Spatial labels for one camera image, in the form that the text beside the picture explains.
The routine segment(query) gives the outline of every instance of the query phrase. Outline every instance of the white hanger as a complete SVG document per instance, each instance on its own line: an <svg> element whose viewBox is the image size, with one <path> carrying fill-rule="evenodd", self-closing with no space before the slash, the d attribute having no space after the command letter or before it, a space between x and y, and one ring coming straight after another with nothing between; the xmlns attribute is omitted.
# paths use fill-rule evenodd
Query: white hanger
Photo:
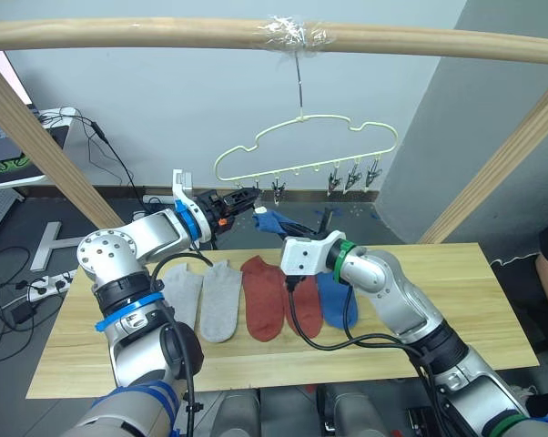
<svg viewBox="0 0 548 437"><path fill-rule="evenodd" d="M360 125L359 127L355 127L355 126L352 125L352 121L349 117L339 116L339 115L336 115L336 114L317 114L317 115L305 116L302 112L302 81L300 80L299 58L298 58L297 52L294 53L294 58L295 58L295 61L296 61L297 76L298 76L298 80L299 80L300 115L296 118L292 118L291 120L284 121L282 123L278 123L277 125L274 125L274 126L268 127L267 129L262 130L261 132L259 132L254 137L254 145L252 147L235 146L235 147L233 147L229 150L226 150L221 155L219 155L218 158L216 159L215 164L213 165L213 170L216 174L216 178L218 178L219 180L239 182L242 179L260 178L262 176L274 175L274 174L279 174L279 173L283 173L283 172L287 172L287 171L294 171L296 173L297 171L300 171L303 168L314 168L315 171L319 171L320 166L325 166L325 165L328 165L328 164L337 165L338 163L340 163L342 161L347 161L347 160L360 161L362 158L371 157L371 156L375 156L375 155L382 155L384 153L391 152L394 148L396 148L397 143L398 143L398 131L395 129L395 127L390 126L386 123L380 123L380 122L377 122L377 121L366 121L362 125ZM262 171L262 172L259 172L259 173L249 173L247 175L233 176L233 177L229 177L229 178L224 178L224 177L219 175L219 172L218 172L219 163L226 156L234 153L236 150L241 149L241 150L244 150L245 152L252 152L252 151L256 150L259 147L259 141L261 140L261 138L264 137L265 135L267 135L268 133L272 132L272 131L275 131L277 129L280 129L280 128L283 128L283 127L286 127L286 126L289 126L289 125L294 125L296 123L305 123L305 122L307 122L309 120L312 120L312 119L321 119L321 118L326 118L326 119L330 118L330 119L343 121L343 122L347 123L347 129L350 130L351 132L361 132L367 126L375 126L375 127L386 128L393 134L393 144L391 145L391 147L385 148L383 150L377 150L377 151L373 151L373 152L362 153L362 154L359 154L359 155L351 155L351 156L347 156L347 157L343 157L343 158L333 158L333 159L328 159L328 160L325 160L325 161L311 162L309 164L301 164L301 165L291 166L291 167L286 167L286 168L276 168L276 169L272 169L272 170Z"/></svg>

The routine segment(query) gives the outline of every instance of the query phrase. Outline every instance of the clothespin clip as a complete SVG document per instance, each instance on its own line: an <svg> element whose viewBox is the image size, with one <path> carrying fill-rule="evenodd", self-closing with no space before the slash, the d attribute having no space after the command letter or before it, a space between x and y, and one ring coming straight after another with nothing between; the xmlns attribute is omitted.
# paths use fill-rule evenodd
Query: clothespin clip
<svg viewBox="0 0 548 437"><path fill-rule="evenodd" d="M272 182L272 191L274 191L274 204L276 206L280 203L282 193L284 192L284 188L286 187L286 182L284 182L282 185L279 185L278 182L278 178L276 178L275 182Z"/></svg>
<svg viewBox="0 0 548 437"><path fill-rule="evenodd" d="M365 177L365 188L363 189L363 192L369 191L369 188L375 178L381 174L383 171L382 168L377 169L377 166L379 165L380 159L375 158L373 159L373 164L371 164L371 167L367 168L367 176Z"/></svg>
<svg viewBox="0 0 548 437"><path fill-rule="evenodd" d="M357 172L357 167L359 166L359 162L355 161L355 164L353 164L353 168L349 172L349 175L347 175L347 182L345 182L345 188L343 189L343 194L347 194L347 191L349 191L353 185L355 185L357 182L359 182L359 179L363 176L361 172Z"/></svg>
<svg viewBox="0 0 548 437"><path fill-rule="evenodd" d="M339 170L339 163L335 163L335 169L329 174L329 186L327 187L327 196L330 196L342 181L342 178L337 178L337 171Z"/></svg>

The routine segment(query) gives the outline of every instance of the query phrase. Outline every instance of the wooden board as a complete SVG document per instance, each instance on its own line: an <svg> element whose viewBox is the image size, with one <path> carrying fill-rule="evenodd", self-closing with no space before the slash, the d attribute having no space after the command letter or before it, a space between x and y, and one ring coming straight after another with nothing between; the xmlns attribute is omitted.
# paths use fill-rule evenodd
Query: wooden board
<svg viewBox="0 0 548 437"><path fill-rule="evenodd" d="M76 18L0 22L0 50L66 47L196 47L280 50L285 31L268 20ZM548 39L459 29L343 23L305 24L316 51L477 57L548 64Z"/></svg>
<svg viewBox="0 0 548 437"><path fill-rule="evenodd" d="M495 369L535 366L538 362L511 306L477 244L382 246L396 255L408 278L421 287L462 338ZM278 249L217 250L214 261L229 259L238 269L260 255L279 264ZM196 260L189 269L202 273ZM27 393L28 398L100 396L114 388L104 334L94 330L101 320L91 282L79 270L47 341ZM358 297L360 318L353 332L387 332L366 298ZM201 339L205 361L195 377L199 391L266 387L332 381L401 378L414 370L400 351L349 347L325 352L310 348L285 322L281 334L262 343L249 336L245 301L240 296L238 327L223 343ZM324 325L316 341L345 340L341 330Z"/></svg>
<svg viewBox="0 0 548 437"><path fill-rule="evenodd" d="M548 135L548 90L476 176L421 236L442 243Z"/></svg>
<svg viewBox="0 0 548 437"><path fill-rule="evenodd" d="M98 228L124 223L27 109L0 73L0 128Z"/></svg>

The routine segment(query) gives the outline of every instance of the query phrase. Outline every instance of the gray sock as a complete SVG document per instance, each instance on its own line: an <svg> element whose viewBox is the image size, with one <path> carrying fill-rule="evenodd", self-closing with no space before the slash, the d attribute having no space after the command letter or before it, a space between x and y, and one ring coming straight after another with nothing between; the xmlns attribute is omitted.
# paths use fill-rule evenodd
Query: gray sock
<svg viewBox="0 0 548 437"><path fill-rule="evenodd" d="M203 296L199 327L201 336L213 343L225 341L234 335L238 324L241 271L221 261L207 269L203 278Z"/></svg>
<svg viewBox="0 0 548 437"><path fill-rule="evenodd" d="M192 330L198 313L198 299L203 277L187 270L187 264L172 267L163 277L163 295L175 309L175 320L186 323Z"/></svg>

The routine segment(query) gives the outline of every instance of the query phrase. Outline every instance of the red sock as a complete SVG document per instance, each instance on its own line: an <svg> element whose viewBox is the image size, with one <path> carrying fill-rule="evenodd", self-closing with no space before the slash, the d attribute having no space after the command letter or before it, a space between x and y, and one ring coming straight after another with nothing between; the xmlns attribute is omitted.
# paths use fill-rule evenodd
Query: red sock
<svg viewBox="0 0 548 437"><path fill-rule="evenodd" d="M246 325L249 335L268 341L276 337L284 323L281 284L284 274L260 257L249 259L241 266L242 285L246 297Z"/></svg>
<svg viewBox="0 0 548 437"><path fill-rule="evenodd" d="M290 312L289 293L286 287L284 290L284 311L286 312L286 320L294 332L296 327L292 321L292 313ZM322 312L320 311L319 289L314 276L307 276L302 282L297 285L293 293L294 307L296 308L296 318L299 320L300 327L310 339L319 335L322 328Z"/></svg>

